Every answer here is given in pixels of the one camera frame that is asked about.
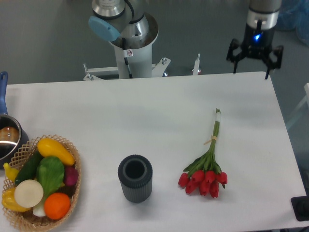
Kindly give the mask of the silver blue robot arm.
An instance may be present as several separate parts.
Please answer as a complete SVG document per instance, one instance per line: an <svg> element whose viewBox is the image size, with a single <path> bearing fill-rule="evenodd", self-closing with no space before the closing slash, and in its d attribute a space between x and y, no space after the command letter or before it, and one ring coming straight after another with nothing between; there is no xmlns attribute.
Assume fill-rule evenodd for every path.
<svg viewBox="0 0 309 232"><path fill-rule="evenodd" d="M263 61L267 74L281 67L283 46L272 47L280 0L251 0L244 39L233 39L226 59L234 69L244 58ZM170 59L152 63L152 44L158 36L155 19L147 14L138 0L94 0L91 30L113 47L119 78L163 77Z"/></svg>

